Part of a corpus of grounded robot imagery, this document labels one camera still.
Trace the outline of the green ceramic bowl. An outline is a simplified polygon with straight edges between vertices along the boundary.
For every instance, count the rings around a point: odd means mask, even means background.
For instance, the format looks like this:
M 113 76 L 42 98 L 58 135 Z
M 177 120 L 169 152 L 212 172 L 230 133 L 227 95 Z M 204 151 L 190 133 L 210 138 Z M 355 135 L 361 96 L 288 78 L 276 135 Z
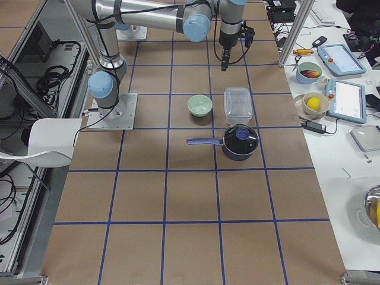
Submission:
M 207 116 L 212 108 L 213 103 L 208 96 L 196 94 L 189 98 L 187 103 L 188 110 L 196 117 Z

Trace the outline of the blue bowl with fruit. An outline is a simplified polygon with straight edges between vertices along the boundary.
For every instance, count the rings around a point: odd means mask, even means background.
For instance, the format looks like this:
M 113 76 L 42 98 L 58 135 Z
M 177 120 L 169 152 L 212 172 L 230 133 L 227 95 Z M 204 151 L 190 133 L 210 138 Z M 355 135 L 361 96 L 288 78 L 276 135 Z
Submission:
M 296 69 L 296 79 L 301 84 L 312 84 L 322 75 L 322 69 L 313 62 L 301 63 Z

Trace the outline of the beige bowl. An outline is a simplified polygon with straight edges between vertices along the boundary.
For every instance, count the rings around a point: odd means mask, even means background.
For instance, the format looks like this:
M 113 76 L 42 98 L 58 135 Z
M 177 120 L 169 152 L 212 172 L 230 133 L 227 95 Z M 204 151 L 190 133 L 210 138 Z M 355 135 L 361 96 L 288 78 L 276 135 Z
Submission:
M 302 108 L 308 115 L 321 115 L 330 108 L 330 101 L 320 93 L 310 92 L 304 95 Z

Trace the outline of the steel mixing bowl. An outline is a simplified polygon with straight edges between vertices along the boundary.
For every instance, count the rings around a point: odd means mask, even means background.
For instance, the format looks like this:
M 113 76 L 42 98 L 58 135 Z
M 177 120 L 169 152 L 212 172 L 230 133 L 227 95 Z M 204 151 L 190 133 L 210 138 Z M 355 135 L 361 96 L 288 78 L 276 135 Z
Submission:
M 357 211 L 357 219 L 363 226 L 379 230 L 379 185 L 366 191 L 363 207 Z

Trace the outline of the clear plastic food container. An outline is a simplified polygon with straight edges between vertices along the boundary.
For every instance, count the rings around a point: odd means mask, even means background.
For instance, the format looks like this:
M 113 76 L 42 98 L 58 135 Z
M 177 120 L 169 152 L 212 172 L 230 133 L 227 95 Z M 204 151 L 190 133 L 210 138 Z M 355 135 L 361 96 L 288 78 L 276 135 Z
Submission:
M 244 87 L 228 87 L 224 91 L 226 123 L 247 125 L 252 118 L 251 94 Z

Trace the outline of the scissors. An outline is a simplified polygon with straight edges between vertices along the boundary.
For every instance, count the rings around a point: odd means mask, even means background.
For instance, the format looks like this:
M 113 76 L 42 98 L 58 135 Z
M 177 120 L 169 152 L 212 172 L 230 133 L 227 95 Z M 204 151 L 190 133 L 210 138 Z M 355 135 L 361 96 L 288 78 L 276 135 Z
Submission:
M 295 64 L 294 64 L 294 67 L 293 67 L 293 71 L 299 66 L 299 61 L 301 60 L 301 58 L 302 58 L 301 55 L 296 55 L 294 57 Z

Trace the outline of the dark blue saucepan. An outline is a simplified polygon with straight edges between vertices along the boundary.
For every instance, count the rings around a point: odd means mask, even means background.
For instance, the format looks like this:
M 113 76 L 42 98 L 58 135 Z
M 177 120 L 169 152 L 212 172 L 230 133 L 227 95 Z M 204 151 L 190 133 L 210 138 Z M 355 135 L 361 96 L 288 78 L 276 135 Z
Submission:
M 189 138 L 188 145 L 212 144 L 220 146 L 226 157 L 234 161 L 244 161 L 250 158 L 259 145 L 259 137 L 251 127 L 237 123 L 229 126 L 223 132 L 222 138 Z

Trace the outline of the yellow lemon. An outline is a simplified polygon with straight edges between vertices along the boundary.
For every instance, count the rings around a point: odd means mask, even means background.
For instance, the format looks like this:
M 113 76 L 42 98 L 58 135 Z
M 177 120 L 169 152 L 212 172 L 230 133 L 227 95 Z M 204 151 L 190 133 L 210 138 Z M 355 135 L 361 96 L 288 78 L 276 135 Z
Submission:
M 310 97 L 306 102 L 306 106 L 311 110 L 318 110 L 320 106 L 320 100 L 317 97 Z

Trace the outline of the upper teach pendant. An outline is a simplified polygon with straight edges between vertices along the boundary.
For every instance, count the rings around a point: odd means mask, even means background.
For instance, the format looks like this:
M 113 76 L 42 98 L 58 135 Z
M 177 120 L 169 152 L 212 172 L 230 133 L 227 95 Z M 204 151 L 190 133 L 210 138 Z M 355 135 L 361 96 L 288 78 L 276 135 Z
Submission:
M 324 65 L 337 77 L 364 74 L 366 68 L 344 44 L 321 45 L 317 54 Z

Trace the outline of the black power adapter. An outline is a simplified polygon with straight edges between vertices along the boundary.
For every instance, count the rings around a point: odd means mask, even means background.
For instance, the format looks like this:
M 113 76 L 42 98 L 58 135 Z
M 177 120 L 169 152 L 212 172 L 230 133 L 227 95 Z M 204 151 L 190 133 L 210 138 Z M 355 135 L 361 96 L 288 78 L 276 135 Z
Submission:
M 316 132 L 318 134 L 325 134 L 326 133 L 326 126 L 320 123 L 316 123 L 313 121 L 306 121 L 304 123 L 301 123 L 304 129 Z

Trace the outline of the lower teach pendant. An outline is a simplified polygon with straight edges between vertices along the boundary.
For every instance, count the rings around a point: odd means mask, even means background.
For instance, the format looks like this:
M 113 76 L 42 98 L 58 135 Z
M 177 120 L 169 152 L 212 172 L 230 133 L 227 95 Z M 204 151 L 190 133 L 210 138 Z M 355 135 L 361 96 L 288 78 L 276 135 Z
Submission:
M 365 124 L 365 87 L 343 80 L 330 79 L 325 86 L 325 96 L 330 101 L 327 115 L 345 121 Z

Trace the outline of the square container lid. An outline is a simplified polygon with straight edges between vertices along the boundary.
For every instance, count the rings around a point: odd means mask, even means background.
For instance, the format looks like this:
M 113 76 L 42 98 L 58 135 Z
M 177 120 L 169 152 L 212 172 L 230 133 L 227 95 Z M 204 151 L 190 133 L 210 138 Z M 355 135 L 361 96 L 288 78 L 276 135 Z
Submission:
M 350 136 L 363 152 L 379 150 L 379 125 L 368 125 L 351 129 Z

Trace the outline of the white chair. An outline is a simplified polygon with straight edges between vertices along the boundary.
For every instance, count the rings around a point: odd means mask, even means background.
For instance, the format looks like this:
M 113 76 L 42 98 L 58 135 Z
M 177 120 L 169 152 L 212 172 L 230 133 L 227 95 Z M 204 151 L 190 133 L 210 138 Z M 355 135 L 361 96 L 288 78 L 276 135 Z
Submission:
M 68 166 L 74 153 L 75 134 L 81 123 L 81 118 L 39 119 L 31 128 L 27 155 L 1 153 L 1 159 L 45 168 Z

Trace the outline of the orange handled tool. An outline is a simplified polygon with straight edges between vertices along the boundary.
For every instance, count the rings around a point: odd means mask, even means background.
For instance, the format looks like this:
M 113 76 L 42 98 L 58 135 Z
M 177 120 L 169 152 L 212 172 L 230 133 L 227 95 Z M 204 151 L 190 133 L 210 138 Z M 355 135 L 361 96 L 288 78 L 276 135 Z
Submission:
M 292 53 L 294 55 L 312 55 L 314 54 L 314 51 L 312 49 L 294 49 L 292 50 Z

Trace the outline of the aluminium frame post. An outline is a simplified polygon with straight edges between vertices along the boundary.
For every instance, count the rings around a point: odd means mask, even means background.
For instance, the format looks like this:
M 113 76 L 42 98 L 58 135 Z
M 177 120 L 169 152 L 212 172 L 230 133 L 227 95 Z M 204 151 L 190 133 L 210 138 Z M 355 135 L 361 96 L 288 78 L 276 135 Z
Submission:
M 304 0 L 299 6 L 299 10 L 296 14 L 290 33 L 287 36 L 287 40 L 281 50 L 278 65 L 279 67 L 284 67 L 287 61 L 287 58 L 290 56 L 293 46 L 300 34 L 300 31 L 312 9 L 314 0 Z

